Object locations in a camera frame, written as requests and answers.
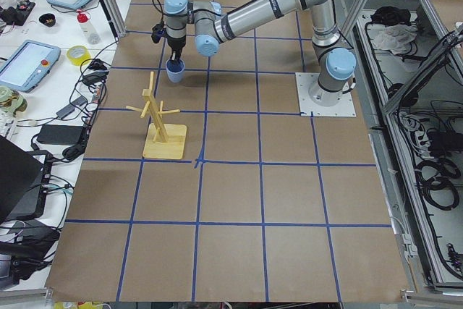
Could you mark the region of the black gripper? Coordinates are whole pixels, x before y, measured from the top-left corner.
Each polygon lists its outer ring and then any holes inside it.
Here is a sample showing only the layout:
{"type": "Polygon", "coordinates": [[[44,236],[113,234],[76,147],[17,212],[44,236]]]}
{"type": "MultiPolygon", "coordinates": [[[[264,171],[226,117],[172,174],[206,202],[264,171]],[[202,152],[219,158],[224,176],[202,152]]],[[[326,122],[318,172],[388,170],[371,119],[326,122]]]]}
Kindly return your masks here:
{"type": "Polygon", "coordinates": [[[167,40],[169,47],[171,48],[171,56],[169,59],[170,67],[181,67],[181,53],[182,49],[186,45],[186,36],[181,38],[174,38],[167,33],[168,28],[163,23],[158,23],[152,28],[151,40],[154,43],[158,43],[162,38],[167,40]]]}

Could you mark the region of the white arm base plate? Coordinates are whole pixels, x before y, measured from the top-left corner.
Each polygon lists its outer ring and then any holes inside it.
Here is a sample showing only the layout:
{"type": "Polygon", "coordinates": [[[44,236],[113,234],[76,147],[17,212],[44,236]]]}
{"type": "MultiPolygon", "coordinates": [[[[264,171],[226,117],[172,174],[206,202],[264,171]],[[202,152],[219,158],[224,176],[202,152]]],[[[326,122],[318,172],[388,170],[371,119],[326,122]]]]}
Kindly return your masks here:
{"type": "Polygon", "coordinates": [[[300,114],[306,117],[356,117],[352,94],[345,90],[327,92],[318,84],[319,73],[296,72],[300,114]]]}

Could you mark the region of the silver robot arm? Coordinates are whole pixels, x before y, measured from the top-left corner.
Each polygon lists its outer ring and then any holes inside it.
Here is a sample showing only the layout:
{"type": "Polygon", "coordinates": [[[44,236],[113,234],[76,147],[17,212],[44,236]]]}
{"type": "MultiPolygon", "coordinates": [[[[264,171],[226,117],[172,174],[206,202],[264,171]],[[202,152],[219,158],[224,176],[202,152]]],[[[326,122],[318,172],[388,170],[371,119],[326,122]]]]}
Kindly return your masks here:
{"type": "Polygon", "coordinates": [[[166,61],[171,82],[180,82],[184,74],[181,58],[186,45],[187,26],[195,28],[195,47],[206,57],[218,53],[222,43],[231,41],[285,14],[308,10],[313,24],[313,48],[320,65],[317,80],[308,88],[310,99],[320,106],[335,106],[345,93],[345,85],[357,61],[352,52],[339,44],[334,0],[251,0],[230,12],[223,13],[213,1],[152,0],[161,14],[161,21],[152,29],[154,43],[165,38],[171,48],[166,61]]]}

